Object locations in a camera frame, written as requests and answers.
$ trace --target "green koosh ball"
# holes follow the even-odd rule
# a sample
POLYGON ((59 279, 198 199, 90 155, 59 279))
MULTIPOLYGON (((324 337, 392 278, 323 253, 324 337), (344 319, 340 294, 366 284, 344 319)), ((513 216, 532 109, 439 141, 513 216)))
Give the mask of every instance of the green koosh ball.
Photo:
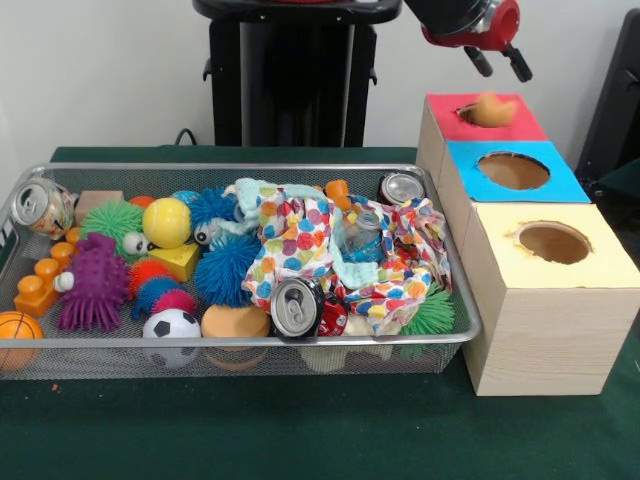
POLYGON ((87 238, 89 233, 96 232, 111 237, 117 242, 116 254, 134 262, 140 256, 125 252, 122 242, 127 233, 142 232, 143 213, 144 209, 129 202, 107 202, 87 214, 80 227, 80 236, 87 238))

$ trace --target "toy soccer ball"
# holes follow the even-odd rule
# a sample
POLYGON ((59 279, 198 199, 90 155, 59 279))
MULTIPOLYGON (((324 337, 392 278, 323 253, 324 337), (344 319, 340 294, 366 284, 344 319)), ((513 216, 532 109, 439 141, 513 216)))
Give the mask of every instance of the toy soccer ball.
POLYGON ((202 336, 200 324, 187 312, 171 308, 149 317, 142 327, 144 338, 193 338, 202 336))
POLYGON ((196 347, 144 348, 143 351, 149 363, 169 370, 186 367, 200 353, 196 347))

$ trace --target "soda can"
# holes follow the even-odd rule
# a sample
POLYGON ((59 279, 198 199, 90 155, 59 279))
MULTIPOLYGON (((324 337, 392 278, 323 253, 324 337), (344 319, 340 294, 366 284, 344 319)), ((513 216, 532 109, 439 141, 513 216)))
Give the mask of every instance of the soda can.
POLYGON ((324 291, 319 283, 304 278, 287 278, 271 297, 271 319, 284 337, 316 335, 324 310, 324 291))
POLYGON ((58 240, 73 226, 77 200, 77 195, 51 180, 32 178, 18 188, 11 214, 32 232, 58 240))
POLYGON ((325 295, 322 320, 318 327, 319 337, 339 337, 347 326, 349 309, 334 293, 325 295))
POLYGON ((387 205, 403 205, 407 200, 424 198, 420 180, 408 173, 391 173, 382 177, 378 201, 387 205))

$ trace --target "blue fuzzy ball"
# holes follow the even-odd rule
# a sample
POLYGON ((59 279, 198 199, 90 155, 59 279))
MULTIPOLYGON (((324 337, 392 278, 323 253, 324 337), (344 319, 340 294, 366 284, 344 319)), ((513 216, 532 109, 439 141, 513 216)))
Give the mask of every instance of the blue fuzzy ball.
POLYGON ((251 293, 242 289, 242 282, 261 248, 260 240, 249 235, 214 241, 196 268, 196 288, 204 302, 232 308, 249 305, 251 293))
POLYGON ((209 223, 214 218, 235 220, 233 211, 236 196, 223 196, 224 188, 205 188, 202 195, 189 204, 191 209, 191 225, 197 227, 209 223))
POLYGON ((151 313, 153 305, 156 303, 162 295, 170 290, 184 290, 185 288, 168 277, 158 277, 153 280, 149 280, 147 283, 140 287, 138 290, 138 296, 136 303, 131 311, 131 318, 139 320, 142 312, 151 313))

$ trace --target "black stand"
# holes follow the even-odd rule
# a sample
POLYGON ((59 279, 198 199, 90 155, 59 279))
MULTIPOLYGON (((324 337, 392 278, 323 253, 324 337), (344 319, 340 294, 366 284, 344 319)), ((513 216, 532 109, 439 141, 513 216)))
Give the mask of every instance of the black stand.
POLYGON ((376 35, 400 0, 193 0, 212 19, 217 145, 362 146, 376 35))

